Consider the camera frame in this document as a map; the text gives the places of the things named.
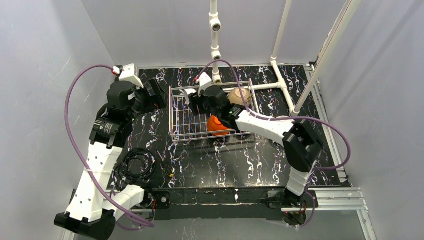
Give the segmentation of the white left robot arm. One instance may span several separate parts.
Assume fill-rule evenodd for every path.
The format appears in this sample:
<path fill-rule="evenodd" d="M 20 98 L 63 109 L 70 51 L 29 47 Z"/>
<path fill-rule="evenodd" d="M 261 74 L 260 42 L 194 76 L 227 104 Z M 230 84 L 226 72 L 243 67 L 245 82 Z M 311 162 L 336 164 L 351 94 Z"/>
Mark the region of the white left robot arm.
<path fill-rule="evenodd" d="M 163 109 L 164 94 L 155 78 L 150 78 L 146 85 L 139 80 L 112 83 L 106 94 L 107 102 L 99 110 L 92 126 L 87 156 L 82 154 L 71 131 L 71 97 L 66 96 L 65 129 L 84 168 L 68 207 L 54 218 L 56 226 L 94 240 L 107 240 L 117 220 L 143 202 L 145 189 L 141 186 L 128 184 L 115 196 L 108 195 L 106 188 L 133 130 L 133 121 L 140 114 Z"/>

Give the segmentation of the orange bowl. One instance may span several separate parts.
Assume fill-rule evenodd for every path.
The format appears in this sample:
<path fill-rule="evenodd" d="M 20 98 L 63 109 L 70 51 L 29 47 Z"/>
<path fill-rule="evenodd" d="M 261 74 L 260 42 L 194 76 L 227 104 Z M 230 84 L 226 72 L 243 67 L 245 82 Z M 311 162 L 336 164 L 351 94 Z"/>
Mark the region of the orange bowl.
<path fill-rule="evenodd" d="M 214 115 L 211 115 L 208 119 L 206 128 L 213 136 L 224 136 L 230 133 L 230 129 L 225 127 Z"/>

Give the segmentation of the beige floral bowl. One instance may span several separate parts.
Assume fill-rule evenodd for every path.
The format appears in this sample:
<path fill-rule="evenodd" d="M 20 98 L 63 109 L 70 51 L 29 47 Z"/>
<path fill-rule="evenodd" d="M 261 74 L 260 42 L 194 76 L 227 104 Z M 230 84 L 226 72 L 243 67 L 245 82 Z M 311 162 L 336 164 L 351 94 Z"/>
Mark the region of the beige floral bowl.
<path fill-rule="evenodd" d="M 243 103 L 242 96 L 243 96 L 246 104 L 248 106 L 250 106 L 251 102 L 252 102 L 252 95 L 251 95 L 251 92 L 244 87 L 241 88 L 241 91 L 238 88 L 233 89 L 229 93 L 228 99 L 229 99 L 231 104 L 237 104 L 237 105 L 243 106 L 244 103 Z"/>

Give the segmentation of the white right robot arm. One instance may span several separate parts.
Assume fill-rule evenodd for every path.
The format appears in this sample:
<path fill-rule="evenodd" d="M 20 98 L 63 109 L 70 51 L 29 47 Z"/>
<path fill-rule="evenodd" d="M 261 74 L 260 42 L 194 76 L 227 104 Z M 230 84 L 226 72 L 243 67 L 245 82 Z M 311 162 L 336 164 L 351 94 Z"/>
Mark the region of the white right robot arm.
<path fill-rule="evenodd" d="M 283 201 L 297 204 L 303 199 L 307 183 L 323 150 L 323 142 L 306 120 L 272 121 L 268 116 L 253 114 L 242 104 L 231 103 L 220 86 L 205 90 L 184 90 L 184 98 L 194 115 L 211 114 L 220 123 L 239 132 L 249 132 L 283 146 L 290 165 L 290 175 Z"/>

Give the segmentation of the white bowl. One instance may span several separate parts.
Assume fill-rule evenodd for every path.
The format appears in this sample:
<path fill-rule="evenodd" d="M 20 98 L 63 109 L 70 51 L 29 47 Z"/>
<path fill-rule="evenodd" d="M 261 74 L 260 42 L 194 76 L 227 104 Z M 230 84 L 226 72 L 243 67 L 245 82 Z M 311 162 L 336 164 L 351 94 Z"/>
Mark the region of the white bowl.
<path fill-rule="evenodd" d="M 194 88 L 188 88 L 183 90 L 184 95 L 184 103 L 188 105 L 190 108 L 194 108 L 197 106 L 198 100 L 198 91 Z"/>

